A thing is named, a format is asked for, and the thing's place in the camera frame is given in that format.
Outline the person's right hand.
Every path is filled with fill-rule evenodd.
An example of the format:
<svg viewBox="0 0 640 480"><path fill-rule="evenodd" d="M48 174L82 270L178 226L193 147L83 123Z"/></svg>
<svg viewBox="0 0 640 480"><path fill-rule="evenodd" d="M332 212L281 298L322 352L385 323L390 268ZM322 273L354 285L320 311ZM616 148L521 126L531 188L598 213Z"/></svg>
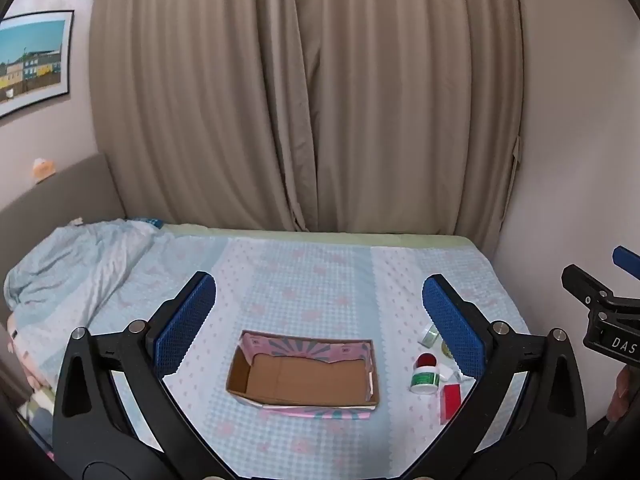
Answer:
<svg viewBox="0 0 640 480"><path fill-rule="evenodd" d="M629 408L629 390L631 382L631 368L625 366L617 375L615 389L612 394L606 419L609 422L617 422L628 411Z"/></svg>

